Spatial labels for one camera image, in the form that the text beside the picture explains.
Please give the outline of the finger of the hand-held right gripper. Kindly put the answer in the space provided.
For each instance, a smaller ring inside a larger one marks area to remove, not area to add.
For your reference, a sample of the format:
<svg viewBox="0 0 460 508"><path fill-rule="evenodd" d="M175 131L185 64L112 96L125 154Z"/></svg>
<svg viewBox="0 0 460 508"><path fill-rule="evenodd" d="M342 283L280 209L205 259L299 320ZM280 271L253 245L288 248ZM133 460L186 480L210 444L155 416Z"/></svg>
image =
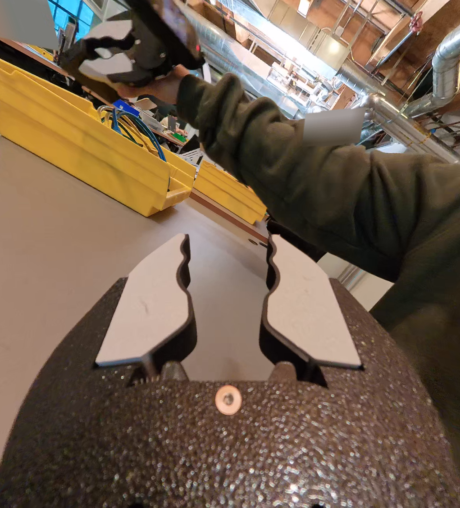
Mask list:
<svg viewBox="0 0 460 508"><path fill-rule="evenodd" d="M117 53L109 58L84 60L78 71L83 76L98 82L127 83L133 72L133 63L126 54Z"/></svg>
<svg viewBox="0 0 460 508"><path fill-rule="evenodd" d="M123 54L136 60L133 19L109 19L91 29L60 54L61 60L109 60Z"/></svg>

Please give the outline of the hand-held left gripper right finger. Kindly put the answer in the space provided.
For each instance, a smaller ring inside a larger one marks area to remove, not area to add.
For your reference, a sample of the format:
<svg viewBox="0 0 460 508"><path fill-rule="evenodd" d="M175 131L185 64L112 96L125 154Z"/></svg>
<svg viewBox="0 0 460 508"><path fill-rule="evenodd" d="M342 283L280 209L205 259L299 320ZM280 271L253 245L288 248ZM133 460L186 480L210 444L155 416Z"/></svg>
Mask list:
<svg viewBox="0 0 460 508"><path fill-rule="evenodd" d="M327 274L280 235L269 237L259 347L273 364L362 369Z"/></svg>

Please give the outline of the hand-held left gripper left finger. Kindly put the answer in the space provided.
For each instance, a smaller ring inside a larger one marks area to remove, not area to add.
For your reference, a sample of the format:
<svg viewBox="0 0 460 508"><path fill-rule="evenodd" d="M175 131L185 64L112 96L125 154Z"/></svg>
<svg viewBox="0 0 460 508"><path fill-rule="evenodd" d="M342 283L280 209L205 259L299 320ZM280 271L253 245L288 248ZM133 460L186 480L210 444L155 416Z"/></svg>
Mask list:
<svg viewBox="0 0 460 508"><path fill-rule="evenodd" d="M177 234L129 273L95 363L182 362L197 343L188 234Z"/></svg>

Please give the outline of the yellow plastic bin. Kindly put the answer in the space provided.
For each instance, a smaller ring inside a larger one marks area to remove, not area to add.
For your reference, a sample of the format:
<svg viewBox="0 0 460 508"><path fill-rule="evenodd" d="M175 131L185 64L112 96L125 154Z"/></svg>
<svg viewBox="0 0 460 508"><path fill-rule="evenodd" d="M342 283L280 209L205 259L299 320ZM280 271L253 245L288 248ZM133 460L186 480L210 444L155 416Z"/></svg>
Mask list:
<svg viewBox="0 0 460 508"><path fill-rule="evenodd" d="M0 59L0 135L149 217L187 199L195 168L114 114Z"/></svg>
<svg viewBox="0 0 460 508"><path fill-rule="evenodd" d="M266 206L250 187L206 160L201 161L194 189L251 225L266 216Z"/></svg>

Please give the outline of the person's right forearm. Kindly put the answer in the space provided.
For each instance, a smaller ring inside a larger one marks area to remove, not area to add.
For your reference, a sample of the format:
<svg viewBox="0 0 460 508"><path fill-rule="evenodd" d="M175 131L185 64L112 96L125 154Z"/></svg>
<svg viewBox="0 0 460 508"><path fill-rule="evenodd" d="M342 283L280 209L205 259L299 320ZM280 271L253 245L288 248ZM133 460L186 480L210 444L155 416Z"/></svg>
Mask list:
<svg viewBox="0 0 460 508"><path fill-rule="evenodd" d="M303 146L300 122L247 101L231 74L217 85L187 75L176 105L209 157L299 237L393 283L460 282L460 164Z"/></svg>

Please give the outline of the silver elbow duct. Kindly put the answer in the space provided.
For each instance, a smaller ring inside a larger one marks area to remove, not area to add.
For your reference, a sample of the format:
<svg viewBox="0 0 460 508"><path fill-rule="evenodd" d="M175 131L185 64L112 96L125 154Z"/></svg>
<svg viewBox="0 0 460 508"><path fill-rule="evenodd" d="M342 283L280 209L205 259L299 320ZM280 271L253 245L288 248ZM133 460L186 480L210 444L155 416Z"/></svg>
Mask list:
<svg viewBox="0 0 460 508"><path fill-rule="evenodd" d="M443 162L460 164L459 154L414 120L449 104L459 91L460 25L438 45L431 67L431 94L404 105L401 109L378 93L368 94L355 105L366 109L366 117L376 125L373 129L362 130L360 145L382 130L406 148L429 154Z"/></svg>

